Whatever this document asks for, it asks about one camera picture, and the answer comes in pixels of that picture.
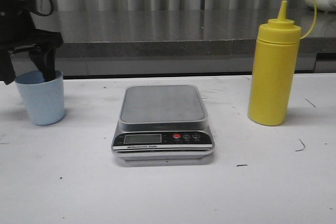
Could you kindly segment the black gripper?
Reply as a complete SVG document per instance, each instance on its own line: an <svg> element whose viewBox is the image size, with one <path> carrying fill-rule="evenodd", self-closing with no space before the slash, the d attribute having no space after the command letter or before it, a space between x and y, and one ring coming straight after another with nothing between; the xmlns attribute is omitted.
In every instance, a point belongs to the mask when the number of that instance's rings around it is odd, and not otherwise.
<svg viewBox="0 0 336 224"><path fill-rule="evenodd" d="M51 44L58 48L62 45L61 33L37 29L31 14L46 17L54 12L54 4L50 3L47 14L37 11L38 0L1 0L1 79L6 85L15 80L15 71L9 49L21 46ZM30 60L42 73L44 81L56 78L55 57L53 47L38 47L28 53Z"/></svg>

